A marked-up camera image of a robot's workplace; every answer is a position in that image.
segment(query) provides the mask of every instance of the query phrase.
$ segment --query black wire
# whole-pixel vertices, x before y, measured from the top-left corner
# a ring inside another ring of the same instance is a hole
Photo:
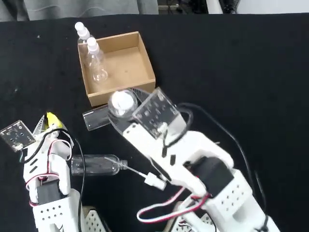
[[[83,160],[83,181],[82,181],[82,189],[81,189],[81,194],[80,194],[80,197],[79,197],[79,201],[78,201],[78,231],[79,232],[82,232],[82,227],[81,227],[81,209],[82,209],[82,197],[83,197],[83,192],[84,192],[84,185],[85,185],[85,176],[86,176],[86,165],[85,165],[85,157],[84,157],[84,154],[83,154],[83,151],[82,151],[82,148],[81,148],[81,145],[80,143],[78,142],[78,140],[66,129],[63,129],[63,128],[56,128],[56,129],[53,129],[49,132],[47,132],[43,137],[42,137],[42,140],[38,146],[38,148],[35,150],[35,152],[30,156],[30,158],[28,158],[27,160],[24,160],[22,161],[21,163],[28,163],[30,162],[34,156],[39,152],[39,150],[41,149],[46,137],[55,132],[55,131],[62,131],[62,132],[65,132],[66,134],[68,134],[71,139],[73,139],[76,144],[78,145],[78,148],[81,152],[81,156],[82,156],[82,160]]]
[[[217,232],[217,226],[216,223],[214,223],[214,220],[212,219],[211,215],[207,212],[207,210],[205,210],[205,212],[207,213],[207,215],[209,216],[209,218],[211,219],[213,226],[214,226],[214,232]]]
[[[83,181],[82,181],[82,189],[81,189],[81,194],[79,196],[79,201],[78,201],[78,231],[82,232],[82,228],[81,228],[81,209],[82,209],[82,196],[84,193],[84,185],[85,185],[85,176],[86,176],[86,165],[85,165],[85,157],[81,148],[80,143],[77,141],[77,139],[74,139],[79,147],[79,150],[81,152],[82,155],[82,160],[83,160]]]
[[[39,150],[42,148],[43,143],[44,143],[46,137],[47,137],[49,134],[51,134],[51,133],[53,133],[53,132],[55,132],[55,131],[63,131],[63,132],[65,132],[65,133],[67,133],[68,135],[70,135],[70,133],[69,133],[67,130],[63,129],[63,128],[56,128],[56,129],[51,130],[50,132],[47,132],[47,133],[42,137],[42,140],[41,140],[40,144],[38,145],[38,147],[37,147],[37,149],[35,150],[35,152],[30,156],[30,158],[28,158],[27,160],[22,160],[21,163],[25,164],[25,163],[30,162],[30,161],[36,156],[36,154],[39,152]]]
[[[183,131],[180,133],[180,135],[176,139],[174,139],[172,142],[170,142],[168,145],[165,144],[165,139],[166,139],[166,136],[167,136],[167,132],[165,133],[164,139],[163,139],[163,147],[164,148],[169,148],[169,147],[173,146],[174,144],[176,144],[179,140],[181,140],[183,138],[183,136],[188,132],[188,130],[190,129],[190,127],[191,127],[191,125],[193,123],[193,113],[192,113],[191,110],[179,107],[178,111],[180,113],[188,114],[187,124],[186,124],[185,128],[183,129]]]
[[[250,166],[249,166],[249,163],[248,163],[248,160],[246,158],[246,155],[245,155],[245,152],[243,151],[240,143],[238,142],[238,140],[224,127],[222,126],[210,113],[208,113],[204,108],[202,108],[201,106],[199,105],[196,105],[196,104],[193,104],[193,103],[187,103],[187,102],[184,102],[184,103],[180,103],[178,104],[179,107],[191,107],[191,108],[195,108],[199,111],[201,111],[203,114],[205,114],[214,124],[216,124],[221,130],[223,130],[228,136],[230,136],[230,138],[232,140],[234,140],[234,142],[236,143],[237,147],[239,148],[241,154],[242,154],[242,157],[243,157],[243,160],[245,162],[245,165],[246,165],[246,169],[247,169],[247,174],[248,174],[248,179],[249,179],[249,184],[252,188],[252,192],[253,192],[253,195],[255,196],[255,189],[254,189],[254,182],[253,182],[253,176],[252,176],[252,172],[251,172],[251,169],[250,169]]]
[[[255,174],[255,179],[256,179],[257,185],[259,186],[259,189],[260,189],[260,192],[261,192],[261,197],[262,197],[262,201],[263,201],[263,211],[265,213],[266,209],[267,209],[266,195],[264,193],[264,190],[263,190],[263,187],[262,187],[262,184],[261,184],[261,181],[260,181],[260,178],[259,178],[257,172],[254,171],[254,174]]]

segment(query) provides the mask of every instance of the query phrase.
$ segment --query white wire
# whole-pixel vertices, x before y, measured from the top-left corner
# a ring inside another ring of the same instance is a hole
[[[50,146],[51,146],[50,152],[52,152],[53,146],[54,146],[54,144],[55,144],[56,142],[63,142],[63,143],[65,143],[65,144],[67,144],[67,145],[69,146],[69,148],[70,148],[70,155],[69,155],[69,157],[66,159],[66,161],[70,160],[70,159],[72,158],[72,146],[71,146],[71,144],[70,144],[68,141],[66,141],[66,140],[63,140],[63,139],[53,140],[52,143],[51,143],[51,145],[50,145]]]
[[[198,203],[198,204],[195,204],[193,206],[190,206],[188,208],[185,208],[185,209],[182,209],[182,210],[179,210],[179,211],[175,211],[175,212],[172,212],[170,214],[166,214],[166,215],[163,215],[163,216],[160,216],[160,217],[156,217],[156,218],[151,218],[151,219],[142,219],[140,218],[141,214],[151,210],[151,209],[154,209],[154,208],[157,208],[157,207],[162,207],[162,206],[166,206],[166,205],[169,205],[171,204],[172,202],[174,202],[179,196],[180,194],[185,190],[184,187],[182,187],[176,194],[175,196],[173,196],[170,200],[164,202],[164,203],[157,203],[157,204],[153,204],[153,205],[150,205],[146,208],[143,208],[141,210],[139,210],[136,214],[136,217],[137,219],[140,221],[140,222],[143,222],[143,223],[156,223],[156,222],[160,222],[160,221],[164,221],[164,220],[168,220],[168,219],[171,219],[171,218],[174,218],[174,217],[178,217],[178,216],[181,216],[185,213],[188,213],[188,212],[191,212],[191,211],[194,211],[196,210],[197,208],[201,207],[206,199],[207,199],[207,195],[203,198],[203,200]]]

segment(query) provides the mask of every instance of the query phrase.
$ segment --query cable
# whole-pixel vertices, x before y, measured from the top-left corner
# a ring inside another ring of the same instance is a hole
[[[76,141],[76,143],[77,143],[77,145],[79,147],[79,150],[81,152],[81,156],[82,156],[82,160],[83,160],[83,172],[84,172],[83,173],[83,181],[82,181],[81,194],[80,194],[79,201],[78,201],[78,231],[82,232],[82,227],[81,227],[81,209],[82,209],[82,196],[83,196],[83,193],[84,193],[85,176],[86,176],[86,162],[85,162],[85,157],[84,157],[84,154],[83,154],[83,151],[82,151],[80,143],[77,141],[76,138],[75,138],[75,141]]]
[[[63,129],[63,128],[56,128],[56,129],[53,129],[53,130],[47,132],[47,133],[42,137],[42,139],[41,139],[41,141],[40,141],[40,144],[38,145],[37,149],[33,152],[33,154],[32,154],[27,160],[21,161],[21,163],[25,164],[25,163],[30,162],[30,161],[36,156],[36,154],[39,152],[39,150],[42,148],[43,143],[44,143],[46,137],[47,137],[49,134],[51,134],[51,133],[53,133],[53,132],[55,132],[55,131],[62,131],[62,132],[65,132],[65,133],[67,133],[71,138],[73,138],[73,136],[71,136],[70,133],[69,133],[66,129]]]
[[[260,192],[261,192],[261,197],[262,197],[262,201],[263,201],[263,211],[265,213],[266,209],[267,209],[266,195],[264,193],[264,190],[263,190],[262,184],[260,182],[260,178],[257,174],[257,171],[254,171],[254,174],[255,174],[255,179],[256,179],[257,185],[259,186],[259,189],[260,189]]]
[[[253,191],[253,195],[255,196],[255,189],[254,189],[254,182],[253,182],[253,176],[252,176],[252,172],[248,163],[248,160],[246,158],[245,152],[243,151],[240,143],[238,142],[238,140],[224,127],[222,126],[210,113],[208,113],[204,108],[202,108],[199,105],[193,104],[193,103],[180,103],[178,104],[179,107],[191,107],[191,108],[195,108],[199,111],[201,111],[203,114],[205,114],[214,124],[216,124],[221,130],[223,130],[232,140],[234,140],[234,142],[236,143],[238,149],[240,150],[243,160],[245,162],[246,165],[246,169],[247,169],[247,174],[248,174],[248,179],[249,179],[249,184],[252,188]]]
[[[65,143],[66,145],[68,145],[68,147],[70,148],[70,155],[69,155],[69,157],[67,157],[66,161],[69,161],[69,160],[72,158],[72,146],[71,146],[71,144],[70,144],[68,141],[64,140],[64,139],[57,139],[57,140],[54,140],[54,141],[52,141],[52,143],[50,144],[50,152],[52,151],[53,145],[54,145],[56,142],[63,142],[63,143]]]
[[[21,161],[23,160],[24,158],[24,151],[23,149],[20,150],[20,157],[19,157],[19,162],[21,163]]]
[[[207,213],[207,215],[209,216],[209,218],[211,219],[213,226],[214,226],[214,232],[217,232],[217,226],[216,223],[214,223],[214,220],[212,219],[211,215],[208,213],[207,210],[205,210],[205,212]]]
[[[174,197],[172,197],[170,200],[166,201],[165,203],[158,203],[158,204],[153,204],[153,205],[150,205],[146,208],[143,208],[141,210],[139,210],[136,214],[136,217],[139,221],[141,222],[144,222],[144,223],[157,223],[157,222],[161,222],[161,221],[165,221],[165,220],[169,220],[171,218],[175,218],[175,217],[179,217],[183,214],[186,214],[186,213],[189,213],[189,212],[192,212],[192,211],[195,211],[197,209],[199,209],[205,202],[206,200],[209,198],[209,194],[205,195],[203,197],[203,199],[198,203],[198,204],[195,204],[193,206],[190,206],[188,208],[185,208],[185,209],[182,209],[182,210],[178,210],[178,211],[175,211],[175,212],[172,212],[172,213],[169,213],[169,214],[166,214],[166,215],[163,215],[163,216],[159,216],[159,217],[156,217],[156,218],[151,218],[151,219],[142,219],[140,218],[140,216],[149,211],[149,210],[152,210],[154,208],[157,208],[157,207],[162,207],[162,206],[166,206],[168,204],[171,204],[172,202],[174,202],[178,196],[184,191],[184,187],[182,187]]]
[[[66,145],[68,145],[68,147],[70,148],[70,155],[69,155],[69,157],[67,157],[66,161],[69,161],[69,160],[72,158],[72,146],[71,146],[71,144],[70,144],[68,141],[63,140],[63,139],[56,139],[56,140],[52,141],[52,142],[50,143],[50,146],[49,146],[49,149],[48,149],[48,152],[47,152],[47,173],[50,172],[49,155],[50,155],[51,152],[52,152],[52,149],[53,149],[54,144],[57,143],[57,142],[63,142],[63,143],[65,143]]]
[[[193,123],[193,113],[191,110],[187,109],[187,108],[178,108],[178,111],[180,113],[186,113],[188,114],[188,120],[187,120],[187,123],[186,123],[186,126],[185,128],[183,129],[183,131],[180,133],[180,135],[174,139],[172,142],[170,142],[168,145],[166,145],[165,143],[165,140],[166,140],[166,136],[167,136],[167,132],[164,134],[164,138],[163,138],[163,147],[166,149],[166,148],[169,148],[171,146],[173,146],[174,144],[176,144],[179,140],[181,140],[183,138],[183,136],[188,132],[188,130],[190,129],[192,123]]]

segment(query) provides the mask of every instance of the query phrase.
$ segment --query gray fabric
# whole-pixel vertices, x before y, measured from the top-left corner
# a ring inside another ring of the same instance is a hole
[[[27,21],[24,0],[0,0],[0,21]]]
[[[12,21],[14,20],[13,16],[7,9],[3,1],[0,0],[0,21]]]
[[[116,14],[158,14],[157,0],[25,0],[30,20]]]

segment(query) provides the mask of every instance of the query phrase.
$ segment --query yellow component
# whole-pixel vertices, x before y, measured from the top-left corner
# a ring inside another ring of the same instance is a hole
[[[57,126],[57,128],[63,127],[62,122],[53,113],[47,112],[46,117],[47,117],[47,121],[48,121],[48,127],[50,127],[53,124],[55,124]]]

